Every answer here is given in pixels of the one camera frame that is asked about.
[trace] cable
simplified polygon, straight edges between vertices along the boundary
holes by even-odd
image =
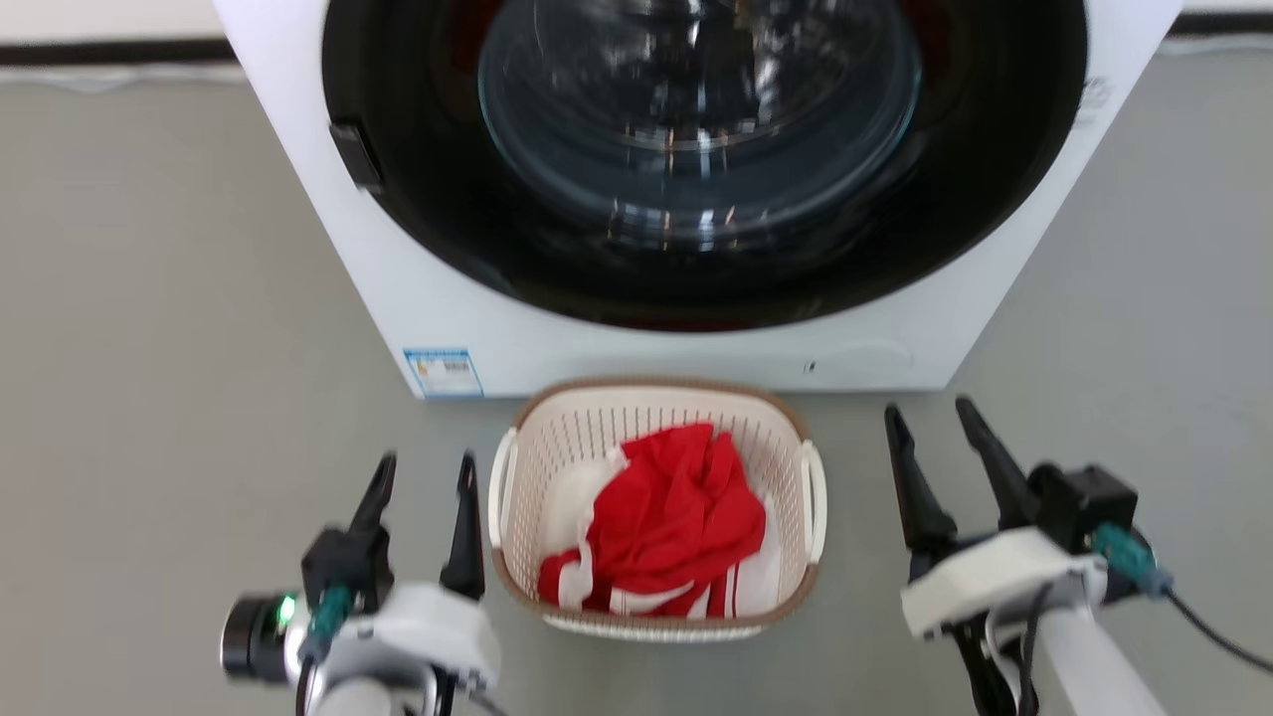
[[[1034,685],[1030,683],[1030,671],[1034,670],[1034,642],[1039,636],[1039,618],[1043,615],[1043,605],[1051,594],[1053,582],[1048,582],[1035,594],[1030,603],[1030,617],[1026,619],[1026,637],[1021,646],[1021,703],[1017,706],[1017,716],[1035,716],[1039,712],[1034,702]]]
[[[1171,576],[1171,572],[1158,567],[1158,561],[1155,558],[1153,553],[1144,545],[1137,543],[1136,539],[1132,538],[1132,535],[1129,535],[1125,530],[1106,522],[1096,529],[1092,538],[1092,552],[1105,557],[1109,562],[1110,569],[1130,578],[1150,599],[1167,599],[1171,601],[1171,604],[1180,610],[1180,614],[1183,614],[1184,618],[1194,626],[1194,628],[1202,632],[1204,637],[1216,642],[1216,646],[1223,648],[1245,664],[1264,671],[1265,674],[1273,674],[1273,661],[1246,651],[1245,648],[1220,636],[1220,633],[1211,628],[1207,622],[1203,622],[1202,617],[1190,609],[1189,605],[1180,599],[1180,595],[1176,594],[1175,589],[1172,589],[1175,578]]]
[[[1250,651],[1246,651],[1245,648],[1228,641],[1227,638],[1220,636],[1220,633],[1216,632],[1216,629],[1211,628],[1211,626],[1207,624],[1207,622],[1203,622],[1202,617],[1199,617],[1193,609],[1189,608],[1188,604],[1184,603],[1183,599],[1180,599],[1180,595],[1178,595],[1175,590],[1169,587],[1166,595],[1167,599],[1171,601],[1171,604],[1174,604],[1175,608],[1180,610],[1180,614],[1183,614],[1184,618],[1188,619],[1190,624],[1193,624],[1199,632],[1202,632],[1203,636],[1216,642],[1216,646],[1223,648],[1228,654],[1234,655],[1235,657],[1240,659],[1248,665],[1254,666],[1255,669],[1259,669],[1267,674],[1273,674],[1273,661],[1256,656]]]
[[[313,670],[313,659],[306,659],[300,664],[300,675],[297,677],[297,716],[306,716],[306,711],[309,710],[309,680]]]
[[[323,590],[318,608],[309,620],[306,638],[300,642],[300,659],[322,664],[331,651],[331,643],[354,610],[354,592],[345,585],[331,585]]]

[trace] white washing machine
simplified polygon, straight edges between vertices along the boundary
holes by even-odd
[[[1180,0],[215,0],[411,390],[936,390]]]

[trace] laundry basket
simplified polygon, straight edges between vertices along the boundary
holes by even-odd
[[[575,612],[542,601],[540,564],[566,547],[560,535],[569,540],[575,534],[579,515],[603,487],[587,484],[583,475],[596,475],[594,465],[626,441],[704,422],[733,436],[747,482],[773,501],[782,545],[778,606],[759,617],[681,619]],[[488,511],[500,581],[554,627],[628,641],[729,641],[759,634],[812,590],[826,538],[826,476],[801,419],[766,392],[704,381],[575,381],[532,397],[500,441]]]

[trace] washing machine door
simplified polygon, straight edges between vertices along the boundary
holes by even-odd
[[[549,311],[741,330],[967,251],[1074,120],[1082,0],[332,0],[332,136],[420,245]]]

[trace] red cloth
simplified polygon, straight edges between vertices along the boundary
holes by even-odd
[[[684,617],[709,589],[709,615],[723,614],[724,576],[760,550],[765,508],[747,487],[729,433],[713,438],[713,431],[685,426],[622,446],[628,466],[593,502],[586,609],[608,610],[611,590],[656,595],[693,585],[653,614]],[[570,549],[544,561],[545,600],[559,603],[558,575],[579,557]]]

